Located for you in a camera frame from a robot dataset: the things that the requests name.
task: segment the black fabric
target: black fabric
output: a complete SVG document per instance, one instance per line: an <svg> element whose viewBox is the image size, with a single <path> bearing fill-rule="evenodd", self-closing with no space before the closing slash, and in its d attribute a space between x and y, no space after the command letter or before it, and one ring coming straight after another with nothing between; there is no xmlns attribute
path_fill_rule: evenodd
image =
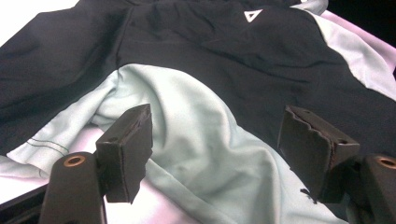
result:
<svg viewBox="0 0 396 224"><path fill-rule="evenodd" d="M81 1L72 9L38 14L0 48L1 155L117 68L125 15L110 1Z"/></svg>
<svg viewBox="0 0 396 224"><path fill-rule="evenodd" d="M395 102L352 76L307 13L262 9L247 23L244 9L234 4L143 6L129 19L120 65L153 64L196 77L231 108L242 128L275 149L284 106L297 105L361 143L362 154L396 156Z"/></svg>
<svg viewBox="0 0 396 224"><path fill-rule="evenodd" d="M312 17L288 8L295 1L257 4L82 1L40 14L0 48L1 155L116 68L144 63L199 79L273 148L284 106L297 105L360 142L362 153L396 156L395 102L352 76ZM244 11L256 9L249 23Z"/></svg>

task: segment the white triangle logo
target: white triangle logo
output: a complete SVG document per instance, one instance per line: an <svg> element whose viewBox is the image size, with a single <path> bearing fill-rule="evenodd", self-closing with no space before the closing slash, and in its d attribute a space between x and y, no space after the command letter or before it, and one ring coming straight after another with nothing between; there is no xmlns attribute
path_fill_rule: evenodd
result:
<svg viewBox="0 0 396 224"><path fill-rule="evenodd" d="M255 11L246 11L245 16L247 17L248 22L252 22L256 17L262 12L262 9Z"/></svg>

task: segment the hole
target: hole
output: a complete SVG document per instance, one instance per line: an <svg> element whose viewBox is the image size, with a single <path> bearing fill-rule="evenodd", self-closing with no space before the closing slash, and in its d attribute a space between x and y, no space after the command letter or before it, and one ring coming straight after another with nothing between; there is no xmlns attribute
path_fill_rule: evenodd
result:
<svg viewBox="0 0 396 224"><path fill-rule="evenodd" d="M338 139L338 143L341 144L341 145L345 145L345 144L347 144L347 140L339 138Z"/></svg>
<svg viewBox="0 0 396 224"><path fill-rule="evenodd" d="M70 164L76 164L76 163L78 163L80 161L81 161L80 157L75 157L75 158L70 159L69 163Z"/></svg>
<svg viewBox="0 0 396 224"><path fill-rule="evenodd" d="M396 160L395 159L386 158L386 157L377 157L376 161L385 167L388 167L390 169L396 169Z"/></svg>
<svg viewBox="0 0 396 224"><path fill-rule="evenodd" d="M85 157L77 155L77 156L72 156L70 158L67 158L67 160L64 161L64 166L66 167L73 167L73 166L78 166L82 164L85 161Z"/></svg>
<svg viewBox="0 0 396 224"><path fill-rule="evenodd" d="M389 165L389 166L395 166L396 164L393 161L387 161L387 160L381 160L382 163Z"/></svg>

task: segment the clamp jaw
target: clamp jaw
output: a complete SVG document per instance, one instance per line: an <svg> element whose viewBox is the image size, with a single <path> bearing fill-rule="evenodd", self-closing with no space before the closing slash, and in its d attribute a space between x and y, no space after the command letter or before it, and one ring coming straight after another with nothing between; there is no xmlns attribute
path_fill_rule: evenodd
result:
<svg viewBox="0 0 396 224"><path fill-rule="evenodd" d="M350 198L351 224L396 223L396 160L359 155L360 145L313 112L286 106L278 148L315 202Z"/></svg>
<svg viewBox="0 0 396 224"><path fill-rule="evenodd" d="M109 203L132 203L152 153L149 105L124 112L97 140L96 151L57 160L49 183L0 205L1 223L106 223Z"/></svg>

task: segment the seam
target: seam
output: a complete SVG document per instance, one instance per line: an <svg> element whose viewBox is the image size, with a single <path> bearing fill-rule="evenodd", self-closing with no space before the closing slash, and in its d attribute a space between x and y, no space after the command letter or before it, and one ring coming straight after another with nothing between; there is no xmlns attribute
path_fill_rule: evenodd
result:
<svg viewBox="0 0 396 224"><path fill-rule="evenodd" d="M42 143L52 143L53 145L61 147L64 150L66 150L67 152L69 152L69 149L67 149L66 147L63 147L62 145L59 145L58 143L55 143L55 142L52 142L52 141L47 141L47 140L37 140L37 139L34 139L34 138L31 138L31 139L34 140L34 141L37 141L37 142L42 142Z"/></svg>
<svg viewBox="0 0 396 224"><path fill-rule="evenodd" d="M62 156L65 156L60 150L58 150L58 149L56 149L54 147L34 145L34 144L30 143L30 142L26 142L26 143L29 144L32 147L48 147L50 149L53 149L53 150L59 152Z"/></svg>

